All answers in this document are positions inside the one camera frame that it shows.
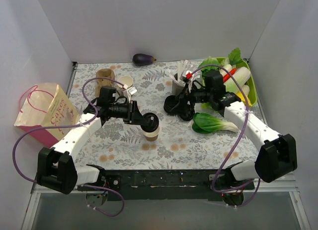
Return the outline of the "purple eggplant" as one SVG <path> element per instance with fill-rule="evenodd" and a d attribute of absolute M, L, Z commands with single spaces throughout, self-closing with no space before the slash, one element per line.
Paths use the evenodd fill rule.
<path fill-rule="evenodd" d="M 155 61 L 156 58 L 154 58 L 153 56 L 141 53 L 135 54 L 132 58 L 133 64 L 138 67 L 151 65 Z"/>

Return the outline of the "green plastic basket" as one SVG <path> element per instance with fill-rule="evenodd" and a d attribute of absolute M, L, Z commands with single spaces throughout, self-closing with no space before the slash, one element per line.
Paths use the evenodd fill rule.
<path fill-rule="evenodd" d="M 223 59 L 225 59 L 225 57 L 217 58 L 217 60 L 220 63 L 221 63 L 221 61 Z M 236 65 L 236 69 L 239 69 L 241 67 L 246 67 L 246 68 L 248 68 L 250 70 L 248 63 L 245 60 L 242 60 L 240 63 L 238 63 Z M 257 93 L 256 93 L 256 88 L 255 88 L 255 85 L 254 85 L 254 80 L 253 80 L 252 75 L 250 76 L 249 80 L 245 84 L 248 85 L 249 88 L 250 88 L 248 97 L 249 97 L 250 102 L 251 102 L 250 107 L 252 107 L 255 104 L 257 104 Z"/>

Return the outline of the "stack of paper cups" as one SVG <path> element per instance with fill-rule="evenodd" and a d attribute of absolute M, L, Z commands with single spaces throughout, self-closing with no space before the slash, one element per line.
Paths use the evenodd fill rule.
<path fill-rule="evenodd" d="M 117 79 L 117 81 L 120 83 L 117 84 L 117 90 L 120 96 L 124 95 L 124 91 L 126 89 L 130 89 L 134 84 L 133 78 L 131 76 L 121 76 Z"/>

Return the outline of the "floral table mat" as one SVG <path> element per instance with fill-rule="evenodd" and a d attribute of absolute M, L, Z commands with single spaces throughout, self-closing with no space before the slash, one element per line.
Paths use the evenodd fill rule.
<path fill-rule="evenodd" d="M 76 157 L 76 166 L 95 164 L 105 169 L 214 169 L 223 161 L 231 165 L 255 160 L 257 150 L 248 138 L 239 139 L 237 133 L 217 131 L 198 134 L 191 122 L 164 111 L 164 100 L 171 94 L 172 80 L 167 70 L 177 62 L 157 62 L 135 67 L 131 63 L 80 64 L 74 77 L 70 100 L 79 112 L 94 99 L 100 69 L 112 69 L 116 78 L 131 76 L 141 113 L 152 112 L 159 118 L 159 135 L 147 141 L 139 126 L 126 125 L 121 119 L 110 119 L 96 131 Z"/>

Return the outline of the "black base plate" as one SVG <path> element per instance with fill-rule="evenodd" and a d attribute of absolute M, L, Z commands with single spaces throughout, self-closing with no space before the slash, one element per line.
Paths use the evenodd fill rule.
<path fill-rule="evenodd" d="M 212 190 L 215 169 L 103 170 L 93 186 L 120 193 L 125 200 L 206 199 L 221 201 Z"/>

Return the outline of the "bok choy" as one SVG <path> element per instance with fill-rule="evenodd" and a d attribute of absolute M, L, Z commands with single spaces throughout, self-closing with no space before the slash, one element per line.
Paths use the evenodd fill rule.
<path fill-rule="evenodd" d="M 192 129 L 199 134 L 209 134 L 217 131 L 239 132 L 239 128 L 229 121 L 224 121 L 206 113 L 195 113 Z"/>

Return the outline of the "white radish with leaves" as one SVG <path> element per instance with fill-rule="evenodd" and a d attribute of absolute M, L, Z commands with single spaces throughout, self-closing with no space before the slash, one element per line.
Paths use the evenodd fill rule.
<path fill-rule="evenodd" d="M 240 48 L 236 47 L 228 54 L 227 58 L 221 61 L 221 66 L 227 71 L 231 71 L 241 61 L 242 58 Z"/>

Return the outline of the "stack of black lids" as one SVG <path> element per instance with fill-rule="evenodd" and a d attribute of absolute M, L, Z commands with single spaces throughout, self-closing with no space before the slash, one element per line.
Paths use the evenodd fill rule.
<path fill-rule="evenodd" d="M 180 115 L 180 103 L 175 95 L 170 95 L 165 99 L 163 108 L 168 115 Z"/>

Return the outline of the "green lettuce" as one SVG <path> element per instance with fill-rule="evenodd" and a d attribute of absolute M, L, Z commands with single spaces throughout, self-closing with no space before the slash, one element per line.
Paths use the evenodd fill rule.
<path fill-rule="evenodd" d="M 211 56 L 209 56 L 207 59 L 203 60 L 203 62 L 199 65 L 199 67 L 211 65 L 211 64 L 218 65 L 218 66 L 221 65 L 221 63 L 217 60 L 217 58 L 212 58 Z M 219 69 L 220 68 L 216 66 L 208 66 L 208 67 L 202 68 L 201 72 L 202 74 L 205 74 L 208 71 L 219 71 Z"/>

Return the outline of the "orange carrot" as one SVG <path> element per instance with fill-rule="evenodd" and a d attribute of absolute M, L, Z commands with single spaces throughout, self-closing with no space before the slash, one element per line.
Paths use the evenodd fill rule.
<path fill-rule="evenodd" d="M 236 70 L 237 70 L 236 68 L 233 68 L 233 69 L 230 71 L 229 74 L 224 75 L 224 76 L 223 76 L 223 83 L 225 83 L 232 75 L 234 75 L 235 72 L 236 72 Z"/>

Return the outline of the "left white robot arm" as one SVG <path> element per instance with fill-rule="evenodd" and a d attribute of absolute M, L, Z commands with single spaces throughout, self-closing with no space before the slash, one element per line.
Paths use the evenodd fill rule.
<path fill-rule="evenodd" d="M 103 86 L 96 105 L 89 105 L 79 119 L 79 126 L 71 129 L 51 148 L 43 148 L 38 154 L 37 184 L 55 191 L 69 194 L 79 185 L 89 184 L 94 190 L 101 190 L 106 183 L 104 169 L 97 165 L 76 167 L 74 160 L 90 139 L 110 118 L 122 119 L 125 124 L 138 125 L 145 133 L 152 133 L 159 127 L 154 113 L 141 114 L 136 101 L 115 99 L 116 88 Z"/>

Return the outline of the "grey holder cup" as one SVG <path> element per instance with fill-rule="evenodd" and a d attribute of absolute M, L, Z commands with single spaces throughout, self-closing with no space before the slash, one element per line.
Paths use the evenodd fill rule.
<path fill-rule="evenodd" d="M 177 96 L 183 90 L 184 86 L 185 82 L 179 78 L 178 73 L 175 73 L 172 78 L 172 95 Z"/>

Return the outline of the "cardboard cup carrier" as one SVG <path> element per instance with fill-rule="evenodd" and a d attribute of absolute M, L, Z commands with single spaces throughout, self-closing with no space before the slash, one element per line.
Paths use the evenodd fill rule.
<path fill-rule="evenodd" d="M 97 79 L 97 85 L 95 87 L 95 96 L 99 97 L 100 94 L 100 89 L 103 86 L 113 86 L 114 82 L 106 79 L 110 78 L 110 79 L 115 79 L 115 74 L 114 71 L 112 69 L 100 69 L 96 72 L 96 77 L 99 77 L 99 79 Z"/>

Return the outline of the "yellow flower vegetable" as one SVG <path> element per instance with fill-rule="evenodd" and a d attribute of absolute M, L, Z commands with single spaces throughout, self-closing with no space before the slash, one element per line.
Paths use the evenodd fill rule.
<path fill-rule="evenodd" d="M 249 88 L 249 86 L 246 85 L 246 84 L 245 84 L 244 86 L 242 86 L 241 88 L 242 88 L 242 91 L 243 91 L 243 93 L 245 94 L 245 96 L 246 96 L 246 98 L 247 98 L 247 102 L 248 102 L 248 104 L 249 104 L 249 106 L 250 106 L 250 105 L 251 105 L 251 102 L 250 102 L 250 99 L 249 99 L 249 97 L 248 97 L 250 88 Z M 244 98 L 243 94 L 242 94 L 240 91 L 237 92 L 236 95 L 241 99 L 241 101 L 242 101 L 244 104 L 246 104 L 245 98 Z"/>

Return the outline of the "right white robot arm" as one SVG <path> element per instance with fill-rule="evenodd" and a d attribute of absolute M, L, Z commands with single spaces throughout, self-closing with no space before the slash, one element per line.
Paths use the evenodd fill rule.
<path fill-rule="evenodd" d="M 208 102 L 251 140 L 258 156 L 255 161 L 240 162 L 226 169 L 225 184 L 229 188 L 236 189 L 243 180 L 255 178 L 270 183 L 297 169 L 296 141 L 290 134 L 279 134 L 249 113 L 236 94 L 226 91 L 219 71 L 207 72 L 204 83 L 201 88 L 185 85 L 178 95 L 168 96 L 164 110 L 185 121 L 193 120 L 198 128 L 208 133 L 212 131 L 212 120 L 200 124 L 202 115 L 194 110 L 195 104 Z"/>

